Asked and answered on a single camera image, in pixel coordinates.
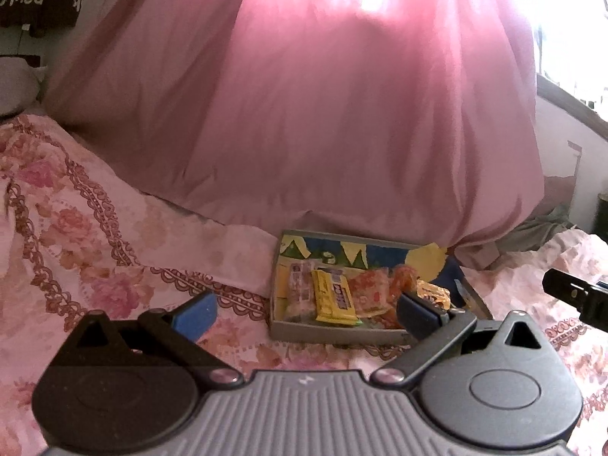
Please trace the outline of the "orange snack bag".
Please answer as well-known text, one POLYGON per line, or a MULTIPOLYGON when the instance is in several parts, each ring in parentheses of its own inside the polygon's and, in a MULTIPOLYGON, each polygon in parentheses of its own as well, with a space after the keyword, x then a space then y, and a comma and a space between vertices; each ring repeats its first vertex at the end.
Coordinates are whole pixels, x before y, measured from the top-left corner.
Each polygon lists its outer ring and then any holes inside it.
POLYGON ((388 289, 388 311, 379 318, 385 329, 398 329, 397 302, 403 292, 416 292, 417 280, 420 277, 417 270, 408 264, 399 264, 392 271, 388 289))

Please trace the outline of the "clear floral cracker pack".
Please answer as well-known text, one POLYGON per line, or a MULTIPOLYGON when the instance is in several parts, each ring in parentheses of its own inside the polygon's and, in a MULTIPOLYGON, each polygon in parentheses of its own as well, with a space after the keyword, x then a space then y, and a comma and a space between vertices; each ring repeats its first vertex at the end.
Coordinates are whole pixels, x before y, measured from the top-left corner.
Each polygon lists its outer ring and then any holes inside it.
POLYGON ((347 279, 356 316, 370 318, 388 311, 390 279, 387 268, 367 270, 347 279))

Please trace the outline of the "yellow snack bar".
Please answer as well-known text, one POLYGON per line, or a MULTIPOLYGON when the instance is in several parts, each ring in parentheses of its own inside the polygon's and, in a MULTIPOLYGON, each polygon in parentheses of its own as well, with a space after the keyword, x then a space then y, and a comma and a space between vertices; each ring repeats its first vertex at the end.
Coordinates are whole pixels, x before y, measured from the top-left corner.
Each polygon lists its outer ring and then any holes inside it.
POLYGON ((346 277, 326 269, 315 269, 311 276, 317 308, 315 320, 339 326, 358 325, 359 318, 346 277))

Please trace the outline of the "clear biscuit pack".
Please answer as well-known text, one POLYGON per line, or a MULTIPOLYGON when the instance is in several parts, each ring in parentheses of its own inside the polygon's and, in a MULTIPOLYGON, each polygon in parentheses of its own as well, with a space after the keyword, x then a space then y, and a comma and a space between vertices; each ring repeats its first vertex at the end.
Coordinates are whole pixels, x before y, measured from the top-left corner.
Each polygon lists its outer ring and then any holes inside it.
POLYGON ((309 322, 317 316, 312 272, 317 268, 315 260, 302 260, 290 264, 288 271, 287 306, 283 319, 288 322, 309 322))

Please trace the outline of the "dark bedside furniture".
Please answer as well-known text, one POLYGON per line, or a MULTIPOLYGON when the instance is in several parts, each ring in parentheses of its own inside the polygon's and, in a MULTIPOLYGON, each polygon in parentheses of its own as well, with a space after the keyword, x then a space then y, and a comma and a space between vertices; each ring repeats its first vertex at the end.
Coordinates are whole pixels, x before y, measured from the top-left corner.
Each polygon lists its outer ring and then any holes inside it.
POLYGON ((598 194, 598 206, 595 211, 592 232, 606 241, 608 239, 608 193, 598 194))

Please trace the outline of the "grey green cloth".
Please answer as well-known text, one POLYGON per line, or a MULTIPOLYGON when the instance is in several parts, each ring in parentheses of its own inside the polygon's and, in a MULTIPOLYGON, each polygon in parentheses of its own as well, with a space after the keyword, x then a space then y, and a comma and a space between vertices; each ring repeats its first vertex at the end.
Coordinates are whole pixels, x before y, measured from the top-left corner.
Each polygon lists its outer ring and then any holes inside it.
POLYGON ((569 218, 569 208, 559 205, 546 214, 527 218, 514 230, 496 241, 500 254, 535 251, 557 234, 575 228, 569 218))

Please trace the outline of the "floral pink bedsheet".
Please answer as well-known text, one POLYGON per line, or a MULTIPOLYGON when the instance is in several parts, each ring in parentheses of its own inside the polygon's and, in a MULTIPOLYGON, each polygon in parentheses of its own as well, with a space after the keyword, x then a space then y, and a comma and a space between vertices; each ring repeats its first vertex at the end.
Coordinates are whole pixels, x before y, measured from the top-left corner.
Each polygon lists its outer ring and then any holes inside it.
MULTIPOLYGON (((135 318, 214 289, 218 324, 200 344, 246 374, 255 367, 360 367, 369 374, 404 351, 271 340, 269 280, 279 241, 139 193, 48 116, 1 122, 1 455, 45 449, 33 389, 89 309, 135 318)), ((607 279, 607 244, 567 230, 537 251, 501 258, 498 270, 464 273, 492 313, 524 306, 544 327, 583 393, 569 447, 607 455, 607 334, 540 296, 541 271, 551 264, 607 279)))

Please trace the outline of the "pink curtain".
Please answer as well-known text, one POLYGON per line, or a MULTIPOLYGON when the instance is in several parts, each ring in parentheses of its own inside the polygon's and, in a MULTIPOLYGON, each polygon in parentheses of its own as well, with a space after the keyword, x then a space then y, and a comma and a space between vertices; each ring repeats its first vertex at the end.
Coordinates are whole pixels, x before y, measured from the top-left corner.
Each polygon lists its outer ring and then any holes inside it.
POLYGON ((513 0, 106 0, 45 108, 131 186, 230 225, 444 247, 536 208, 513 0))

